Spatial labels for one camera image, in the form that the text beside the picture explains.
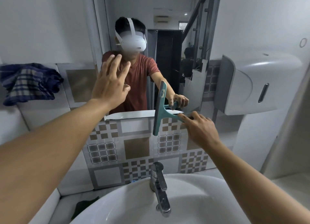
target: faucet handle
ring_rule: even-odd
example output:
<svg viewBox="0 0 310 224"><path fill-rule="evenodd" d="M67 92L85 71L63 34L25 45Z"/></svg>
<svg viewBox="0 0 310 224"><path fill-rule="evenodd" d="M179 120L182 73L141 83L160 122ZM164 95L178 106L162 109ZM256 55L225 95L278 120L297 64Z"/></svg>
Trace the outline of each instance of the faucet handle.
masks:
<svg viewBox="0 0 310 224"><path fill-rule="evenodd" d="M162 163L160 162L154 162L151 166L152 169L152 176L154 178L157 178L157 181L159 182L160 188L162 191L166 191L167 190L167 184L164 178L164 175L162 173L164 166Z"/></svg>

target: blue plaid towel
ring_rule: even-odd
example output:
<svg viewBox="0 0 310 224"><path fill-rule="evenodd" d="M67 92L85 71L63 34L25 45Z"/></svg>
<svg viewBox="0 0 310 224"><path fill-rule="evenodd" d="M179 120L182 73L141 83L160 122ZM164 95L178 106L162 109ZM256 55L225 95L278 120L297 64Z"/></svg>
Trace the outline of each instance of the blue plaid towel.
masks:
<svg viewBox="0 0 310 224"><path fill-rule="evenodd" d="M54 100L53 93L59 92L63 81L56 70L38 63L0 66L0 82L8 92L5 106L30 100Z"/></svg>

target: white sink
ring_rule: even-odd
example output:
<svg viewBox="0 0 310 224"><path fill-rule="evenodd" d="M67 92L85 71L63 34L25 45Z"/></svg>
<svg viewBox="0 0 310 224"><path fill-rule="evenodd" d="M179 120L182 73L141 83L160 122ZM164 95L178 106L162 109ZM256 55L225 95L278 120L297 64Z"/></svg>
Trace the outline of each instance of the white sink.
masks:
<svg viewBox="0 0 310 224"><path fill-rule="evenodd" d="M156 211L150 179L142 179L102 197L72 224L250 223L223 179L194 174L165 175L171 214Z"/></svg>

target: vr headset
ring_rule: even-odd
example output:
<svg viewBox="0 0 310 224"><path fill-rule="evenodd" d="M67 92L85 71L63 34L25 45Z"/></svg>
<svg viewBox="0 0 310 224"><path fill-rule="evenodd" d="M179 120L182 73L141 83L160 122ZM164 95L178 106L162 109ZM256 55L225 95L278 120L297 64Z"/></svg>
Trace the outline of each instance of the vr headset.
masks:
<svg viewBox="0 0 310 224"><path fill-rule="evenodd" d="M134 23L131 18L127 18L130 31L124 31L121 34L118 34L115 31L115 35L120 42L117 44L121 46L125 51L144 51L146 49L146 38L142 32L134 30Z"/></svg>

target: dark hair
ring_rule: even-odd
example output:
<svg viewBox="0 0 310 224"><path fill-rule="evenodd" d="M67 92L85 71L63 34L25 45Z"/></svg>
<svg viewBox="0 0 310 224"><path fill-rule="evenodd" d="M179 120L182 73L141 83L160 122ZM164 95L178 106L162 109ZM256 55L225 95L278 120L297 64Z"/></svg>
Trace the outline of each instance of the dark hair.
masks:
<svg viewBox="0 0 310 224"><path fill-rule="evenodd" d="M138 19L132 18L132 22L134 23L134 30L142 32L145 34L145 25ZM128 19L125 17L120 17L115 22L115 30L118 34L121 34L124 31L130 31L130 25Z"/></svg>
<svg viewBox="0 0 310 224"><path fill-rule="evenodd" d="M184 50L185 58L194 58L194 47L187 47Z"/></svg>

